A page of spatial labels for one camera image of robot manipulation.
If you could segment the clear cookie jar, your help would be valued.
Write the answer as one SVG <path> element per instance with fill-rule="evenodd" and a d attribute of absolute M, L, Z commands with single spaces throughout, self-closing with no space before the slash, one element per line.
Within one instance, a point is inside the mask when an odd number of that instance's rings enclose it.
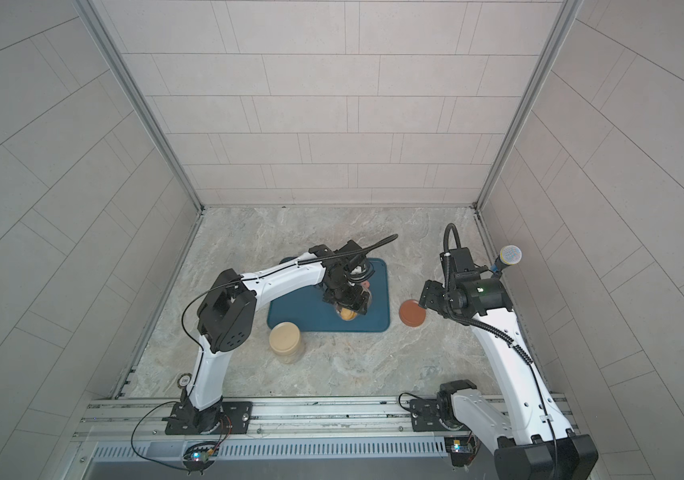
<path fill-rule="evenodd" d="M 350 299 L 335 302 L 334 308 L 337 315 L 346 322 L 350 322 L 359 316 L 366 315 L 372 303 L 372 294 L 368 288 L 361 288 L 360 292 Z"/>

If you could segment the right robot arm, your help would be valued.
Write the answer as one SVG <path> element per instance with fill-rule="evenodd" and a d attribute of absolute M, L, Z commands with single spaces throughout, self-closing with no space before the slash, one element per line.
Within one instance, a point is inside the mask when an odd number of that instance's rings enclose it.
<path fill-rule="evenodd" d="M 468 383 L 447 383 L 445 423 L 469 427 L 493 454 L 501 479 L 589 478 L 597 447 L 589 435 L 575 433 L 547 391 L 501 281 L 428 280 L 419 304 L 472 330 L 507 408 L 499 412 Z"/>

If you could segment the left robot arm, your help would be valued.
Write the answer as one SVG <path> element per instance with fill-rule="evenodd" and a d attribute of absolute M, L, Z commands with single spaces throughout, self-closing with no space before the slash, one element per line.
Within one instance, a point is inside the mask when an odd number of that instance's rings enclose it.
<path fill-rule="evenodd" d="M 332 251 L 321 244 L 277 266 L 255 273 L 227 269 L 197 299 L 198 345 L 195 372 L 167 419 L 167 432 L 208 434 L 222 424 L 223 384 L 232 356 L 250 336 L 255 313 L 273 300 L 319 285 L 323 301 L 346 314 L 367 313 L 371 294 L 364 287 L 374 273 L 364 248 L 350 240 Z"/>

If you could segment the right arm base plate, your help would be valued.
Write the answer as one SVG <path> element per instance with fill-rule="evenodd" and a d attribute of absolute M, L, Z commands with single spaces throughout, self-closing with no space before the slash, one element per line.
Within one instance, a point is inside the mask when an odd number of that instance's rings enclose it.
<path fill-rule="evenodd" d="M 446 423 L 440 416 L 438 401 L 435 399 L 412 398 L 408 402 L 411 424 L 414 432 L 449 432 L 461 428 L 456 423 Z"/>

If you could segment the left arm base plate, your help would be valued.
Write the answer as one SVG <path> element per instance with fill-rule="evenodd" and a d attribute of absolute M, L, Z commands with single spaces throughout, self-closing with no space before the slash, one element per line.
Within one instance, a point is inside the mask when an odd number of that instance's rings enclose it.
<path fill-rule="evenodd" d="M 166 435 L 245 434 L 254 404 L 250 401 L 220 401 L 199 410 L 190 400 L 176 402 L 164 417 Z"/>

